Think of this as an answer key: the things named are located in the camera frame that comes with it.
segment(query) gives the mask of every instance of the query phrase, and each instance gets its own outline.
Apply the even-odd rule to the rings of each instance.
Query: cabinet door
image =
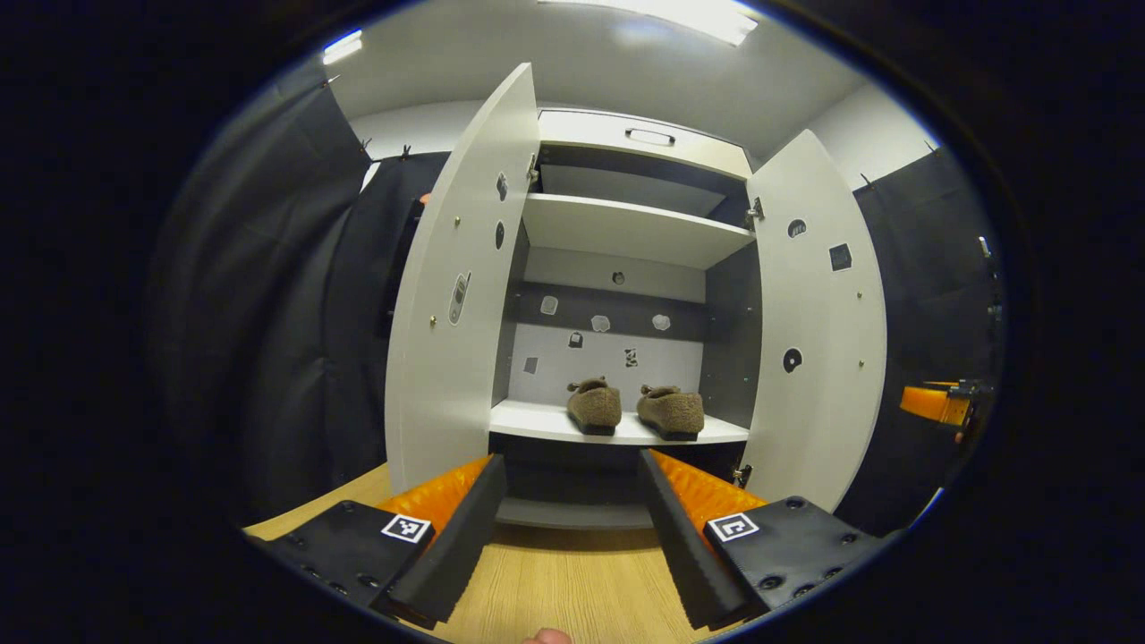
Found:
[[[883,281],[859,204],[804,131],[747,181],[763,288],[759,385],[743,463],[767,501],[834,511],[870,441],[886,370]]]
[[[522,63],[461,134],[410,246],[386,366],[395,493],[488,453],[505,289],[538,146],[532,68]]]

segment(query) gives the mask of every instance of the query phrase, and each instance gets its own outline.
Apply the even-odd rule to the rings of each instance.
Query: slipper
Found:
[[[569,417],[582,433],[592,435],[616,433],[616,425],[621,423],[619,390],[608,386],[603,376],[571,383],[568,390],[576,392],[569,399]]]
[[[704,429],[704,402],[698,393],[680,393],[680,387],[640,387],[637,416],[664,440],[696,440]]]

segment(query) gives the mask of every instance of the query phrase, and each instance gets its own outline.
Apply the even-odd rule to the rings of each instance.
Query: ceiling light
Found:
[[[362,48],[362,30],[357,30],[345,38],[337,40],[326,47],[322,54],[322,64],[329,65],[335,61],[340,61],[346,56],[349,56],[354,52]]]
[[[589,5],[633,11],[702,31],[729,45],[743,42],[758,24],[743,15],[743,7],[732,0],[537,0],[537,2]]]

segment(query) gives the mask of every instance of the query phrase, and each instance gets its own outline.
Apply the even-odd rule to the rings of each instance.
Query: fuzzy slipper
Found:
[[[568,390],[576,392],[569,399],[569,417],[583,433],[593,435],[616,433],[616,425],[621,423],[619,390],[608,386],[603,376],[571,383]]]
[[[680,393],[680,387],[640,387],[637,402],[640,422],[664,440],[696,440],[704,429],[704,402],[698,393]]]

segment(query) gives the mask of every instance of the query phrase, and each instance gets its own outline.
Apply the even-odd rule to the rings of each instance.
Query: black square sticker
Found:
[[[394,518],[386,524],[386,527],[381,528],[381,534],[393,536],[394,539],[401,539],[402,541],[409,541],[410,543],[417,543],[421,540],[421,535],[424,535],[429,528],[429,521],[414,519],[413,517],[406,517],[405,515],[395,515]]]
[[[831,270],[843,270],[851,268],[851,249],[846,244],[839,244],[830,249]]]
[[[751,523],[751,519],[749,519],[743,512],[724,517],[722,519],[712,519],[708,521],[708,525],[712,527],[712,532],[716,533],[716,536],[718,536],[720,541],[725,542],[759,532],[759,526]]]

